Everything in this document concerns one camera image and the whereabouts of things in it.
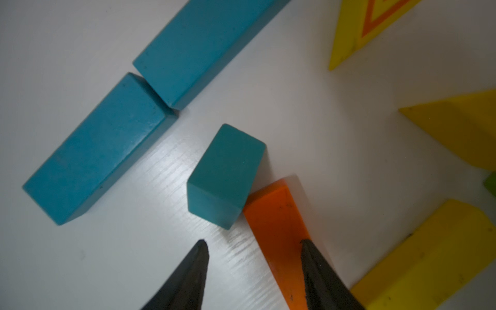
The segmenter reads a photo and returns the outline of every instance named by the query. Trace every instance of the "orange wooden block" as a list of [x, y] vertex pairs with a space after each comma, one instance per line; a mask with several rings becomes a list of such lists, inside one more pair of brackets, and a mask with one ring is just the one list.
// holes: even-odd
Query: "orange wooden block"
[[301, 240], [310, 239], [284, 180], [248, 197], [243, 210], [291, 310], [306, 310]]

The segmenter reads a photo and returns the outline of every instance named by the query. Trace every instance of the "white table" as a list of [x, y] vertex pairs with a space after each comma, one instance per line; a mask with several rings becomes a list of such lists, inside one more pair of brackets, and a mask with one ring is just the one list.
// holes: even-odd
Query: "white table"
[[[446, 198], [496, 199], [397, 108], [496, 86], [493, 0], [424, 0], [335, 71], [339, 0], [292, 0], [82, 217], [57, 227], [22, 184], [186, 0], [0, 2], [0, 308], [140, 308], [198, 239], [203, 309], [287, 309], [241, 217], [188, 213], [186, 180], [220, 125], [263, 140], [255, 184], [295, 174], [299, 208], [351, 286]], [[496, 263], [440, 309], [494, 309]]]

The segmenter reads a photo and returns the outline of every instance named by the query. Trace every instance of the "toy block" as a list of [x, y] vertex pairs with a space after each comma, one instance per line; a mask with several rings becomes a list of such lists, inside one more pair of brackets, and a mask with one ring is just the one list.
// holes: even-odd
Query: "toy block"
[[496, 227], [448, 200], [352, 289], [367, 310], [434, 310], [496, 258]]
[[61, 225], [86, 212], [176, 121], [146, 81], [128, 73], [24, 184]]
[[400, 112], [467, 163], [496, 171], [496, 90]]
[[343, 0], [329, 70], [386, 29], [420, 0]]
[[133, 64], [182, 110], [289, 0], [189, 0]]
[[491, 175], [484, 181], [484, 187], [496, 197], [496, 173], [491, 173]]
[[265, 143], [224, 124], [187, 181], [188, 210], [224, 229], [241, 214]]
[[286, 182], [251, 194], [243, 213], [289, 308], [306, 310], [301, 241], [310, 236]]

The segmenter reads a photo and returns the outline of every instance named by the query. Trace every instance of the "yellow block with orange stripe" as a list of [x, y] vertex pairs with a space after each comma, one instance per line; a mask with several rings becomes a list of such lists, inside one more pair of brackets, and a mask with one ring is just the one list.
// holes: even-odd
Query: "yellow block with orange stripe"
[[336, 68], [419, 2], [420, 0], [342, 0], [329, 70]]

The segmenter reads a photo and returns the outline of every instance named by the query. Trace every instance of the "orange stripe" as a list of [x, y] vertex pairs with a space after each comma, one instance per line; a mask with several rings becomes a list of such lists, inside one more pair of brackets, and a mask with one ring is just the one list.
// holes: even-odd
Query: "orange stripe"
[[387, 20], [391, 15], [393, 15], [397, 10], [401, 9], [405, 4], [407, 4], [410, 0], [401, 0], [395, 3], [392, 7], [390, 7], [386, 12], [384, 12], [381, 16], [372, 20], [373, 7], [376, 0], [369, 0], [369, 5], [367, 5], [367, 12], [365, 13], [365, 23], [364, 29], [362, 31], [362, 38], [372, 32], [376, 27], [382, 24], [385, 20]]

